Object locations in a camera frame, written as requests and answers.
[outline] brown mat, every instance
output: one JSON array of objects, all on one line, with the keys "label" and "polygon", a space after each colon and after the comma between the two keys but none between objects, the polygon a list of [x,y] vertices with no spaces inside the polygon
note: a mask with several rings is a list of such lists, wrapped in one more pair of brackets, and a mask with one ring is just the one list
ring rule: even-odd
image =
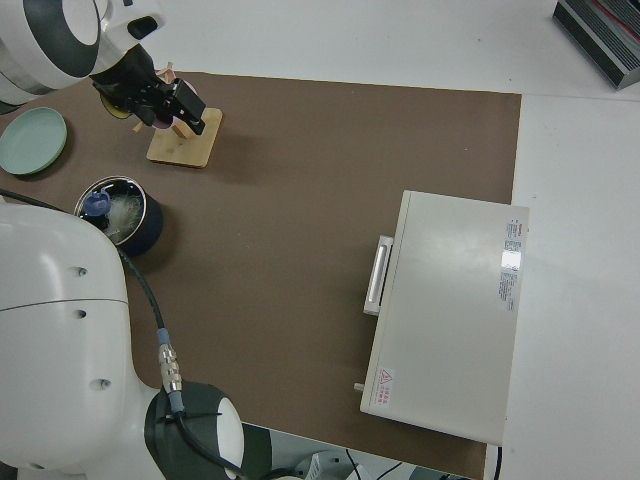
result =
[{"label": "brown mat", "polygon": [[[225,115],[206,169],[146,160],[152,131],[133,134],[83,82],[41,102],[67,120],[62,157],[0,184],[70,211],[95,180],[134,177],[164,208],[138,264],[188,379],[222,388],[244,421],[481,478],[483,444],[361,413],[353,383],[373,341],[378,235],[393,235],[403,190],[508,203],[520,96],[185,78]],[[136,368],[158,386],[151,311],[128,282]]]}]

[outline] red warning triangle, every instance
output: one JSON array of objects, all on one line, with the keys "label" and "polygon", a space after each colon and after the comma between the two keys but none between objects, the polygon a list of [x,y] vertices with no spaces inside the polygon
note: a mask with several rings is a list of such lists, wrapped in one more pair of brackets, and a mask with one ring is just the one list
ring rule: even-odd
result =
[{"label": "red warning triangle", "polygon": [[387,383],[393,380],[393,377],[384,368],[380,372],[380,384]]}]

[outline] cable connector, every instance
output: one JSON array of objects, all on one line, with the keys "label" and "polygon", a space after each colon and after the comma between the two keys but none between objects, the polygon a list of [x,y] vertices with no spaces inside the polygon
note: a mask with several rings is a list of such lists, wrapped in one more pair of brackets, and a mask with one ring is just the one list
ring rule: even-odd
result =
[{"label": "cable connector", "polygon": [[171,344],[164,343],[160,345],[158,361],[165,392],[171,394],[172,392],[182,391],[182,376],[180,375],[178,357]]}]

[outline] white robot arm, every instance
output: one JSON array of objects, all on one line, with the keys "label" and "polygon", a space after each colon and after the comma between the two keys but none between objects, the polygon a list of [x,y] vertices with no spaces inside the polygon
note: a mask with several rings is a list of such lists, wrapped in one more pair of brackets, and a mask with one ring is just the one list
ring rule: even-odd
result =
[{"label": "white robot arm", "polygon": [[139,44],[164,23],[158,0],[0,0],[0,114],[90,76],[112,114],[201,134],[205,104]]},{"label": "white robot arm", "polygon": [[[75,216],[0,201],[0,243],[0,462],[20,480],[234,478],[182,438],[167,376],[160,392],[138,379],[124,274],[107,237]],[[177,373],[168,335],[163,342],[161,364]],[[196,438],[241,465],[231,401],[208,385],[180,387]]]}]

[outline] wooden stand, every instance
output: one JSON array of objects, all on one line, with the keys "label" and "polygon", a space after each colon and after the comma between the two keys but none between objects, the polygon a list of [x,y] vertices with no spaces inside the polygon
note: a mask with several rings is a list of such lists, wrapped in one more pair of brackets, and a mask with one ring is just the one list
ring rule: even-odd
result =
[{"label": "wooden stand", "polygon": [[206,126],[202,135],[199,136],[193,134],[186,124],[186,128],[174,125],[166,130],[156,130],[147,151],[147,158],[152,162],[183,167],[206,167],[222,123],[222,111],[217,108],[206,108],[202,119]]}]

